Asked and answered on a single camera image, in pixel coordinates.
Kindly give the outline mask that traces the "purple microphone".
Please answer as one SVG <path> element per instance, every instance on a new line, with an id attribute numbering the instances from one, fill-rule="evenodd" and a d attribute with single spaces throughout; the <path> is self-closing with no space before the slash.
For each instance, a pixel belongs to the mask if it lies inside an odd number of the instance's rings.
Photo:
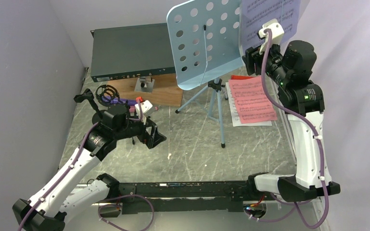
<path id="1" fill-rule="evenodd" d="M 101 97 L 99 103 L 107 107 L 114 104 L 127 104 L 128 106 L 135 106 L 137 104 L 135 100 L 119 99 L 118 97 L 112 99 L 110 96 Z"/>

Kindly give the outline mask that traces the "pink sheet music page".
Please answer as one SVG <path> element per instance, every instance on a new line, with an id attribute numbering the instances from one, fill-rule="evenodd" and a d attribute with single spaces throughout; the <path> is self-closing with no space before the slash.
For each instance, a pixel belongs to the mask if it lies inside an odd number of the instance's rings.
<path id="1" fill-rule="evenodd" d="M 239 118 L 243 124 L 278 119 L 273 104 L 266 96 L 260 76 L 228 81 Z"/>

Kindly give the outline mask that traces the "black tripod mic stand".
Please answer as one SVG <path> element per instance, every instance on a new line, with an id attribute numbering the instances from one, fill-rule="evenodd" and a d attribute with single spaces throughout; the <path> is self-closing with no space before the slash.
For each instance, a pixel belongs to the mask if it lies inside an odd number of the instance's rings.
<path id="1" fill-rule="evenodd" d="M 119 92 L 111 85 L 101 85 L 96 89 L 95 97 L 97 101 L 103 96 L 110 96 L 112 99 L 118 97 Z M 103 118 L 98 122 L 98 131 L 106 138 L 112 141 L 120 141 L 130 138 L 132 144 L 135 144 L 133 135 L 129 133 L 130 106 L 127 104 L 114 104 L 102 110 Z"/>

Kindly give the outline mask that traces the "black round-base mic stand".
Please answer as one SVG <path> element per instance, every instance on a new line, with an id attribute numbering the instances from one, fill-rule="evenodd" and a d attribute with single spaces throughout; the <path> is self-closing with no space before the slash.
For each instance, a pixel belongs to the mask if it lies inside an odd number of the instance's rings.
<path id="1" fill-rule="evenodd" d="M 91 108 L 95 111 L 95 113 L 92 116 L 92 124 L 93 125 L 102 120 L 103 112 L 99 110 L 99 107 L 98 107 L 97 103 L 94 100 L 94 95 L 93 95 L 92 91 L 89 88 L 85 89 L 83 93 L 75 95 L 73 100 L 76 103 L 82 103 L 83 101 L 88 101 Z"/>

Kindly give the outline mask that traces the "lavender sheet music page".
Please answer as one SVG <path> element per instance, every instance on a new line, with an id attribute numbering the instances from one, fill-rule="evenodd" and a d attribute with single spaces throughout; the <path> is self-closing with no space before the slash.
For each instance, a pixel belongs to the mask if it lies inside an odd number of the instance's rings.
<path id="1" fill-rule="evenodd" d="M 242 0 L 240 46 L 242 51 L 263 44 L 258 32 L 263 24 L 277 19 L 285 34 L 282 43 L 291 39 L 297 32 L 300 16 L 300 0 Z"/>

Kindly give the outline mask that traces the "white sheet music page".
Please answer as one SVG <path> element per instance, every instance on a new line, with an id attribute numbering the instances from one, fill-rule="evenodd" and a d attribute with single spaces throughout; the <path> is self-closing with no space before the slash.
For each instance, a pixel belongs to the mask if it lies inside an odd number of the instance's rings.
<path id="1" fill-rule="evenodd" d="M 226 90 L 227 90 L 227 96 L 228 96 L 228 102 L 229 102 L 229 107 L 230 107 L 230 113 L 231 113 L 231 118 L 232 118 L 232 125 L 233 127 L 258 127 L 258 126 L 272 126 L 271 121 L 264 121 L 264 122 L 256 122 L 256 123 L 245 123 L 243 124 L 239 118 L 236 106 L 235 106 L 235 101 L 232 97 L 230 86 L 228 82 L 225 84 L 226 85 Z"/>

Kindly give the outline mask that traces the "light blue music stand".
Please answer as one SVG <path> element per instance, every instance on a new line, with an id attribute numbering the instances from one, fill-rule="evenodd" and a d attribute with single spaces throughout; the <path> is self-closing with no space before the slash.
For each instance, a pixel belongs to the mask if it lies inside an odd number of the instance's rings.
<path id="1" fill-rule="evenodd" d="M 242 66 L 240 4 L 239 0 L 188 0 L 173 6 L 166 16 L 178 87 L 203 86 L 175 112 L 211 88 L 207 117 L 220 125 L 222 148 L 226 147 L 222 98 L 228 96 L 221 76 Z"/>

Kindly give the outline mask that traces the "red sheet music papers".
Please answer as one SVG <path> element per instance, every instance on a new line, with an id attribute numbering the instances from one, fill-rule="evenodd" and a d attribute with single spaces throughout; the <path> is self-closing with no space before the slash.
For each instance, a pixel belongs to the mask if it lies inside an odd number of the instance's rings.
<path id="1" fill-rule="evenodd" d="M 238 75 L 232 75 L 231 76 L 231 80 L 247 80 L 247 79 L 251 79 L 253 77 L 251 76 L 238 76 Z"/>

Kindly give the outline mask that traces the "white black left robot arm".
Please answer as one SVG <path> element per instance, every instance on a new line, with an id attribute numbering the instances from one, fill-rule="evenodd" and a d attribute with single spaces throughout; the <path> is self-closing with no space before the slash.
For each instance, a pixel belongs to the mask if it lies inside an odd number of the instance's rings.
<path id="1" fill-rule="evenodd" d="M 128 107 L 122 104 L 97 111 L 94 119 L 96 122 L 55 176 L 29 199 L 14 203 L 18 230 L 62 231 L 75 215 L 94 203 L 136 196 L 135 193 L 123 195 L 119 181 L 106 173 L 86 188 L 71 193 L 116 148 L 119 140 L 137 137 L 148 149 L 166 141 L 153 121 L 143 114 L 131 117 Z"/>

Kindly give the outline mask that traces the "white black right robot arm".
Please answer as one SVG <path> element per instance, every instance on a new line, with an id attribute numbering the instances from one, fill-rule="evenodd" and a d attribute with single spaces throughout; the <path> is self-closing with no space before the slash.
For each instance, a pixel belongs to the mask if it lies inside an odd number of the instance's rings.
<path id="1" fill-rule="evenodd" d="M 268 192 L 297 203 L 341 191 L 340 185 L 331 179 L 325 160 L 324 95 L 321 87 L 310 79 L 316 60 L 313 45 L 301 40 L 290 42 L 284 53 L 274 44 L 268 55 L 259 48 L 248 48 L 243 56 L 248 74 L 266 74 L 277 84 L 279 108 L 290 124 L 296 156 L 293 175 L 250 175 L 246 193 L 252 200 Z"/>

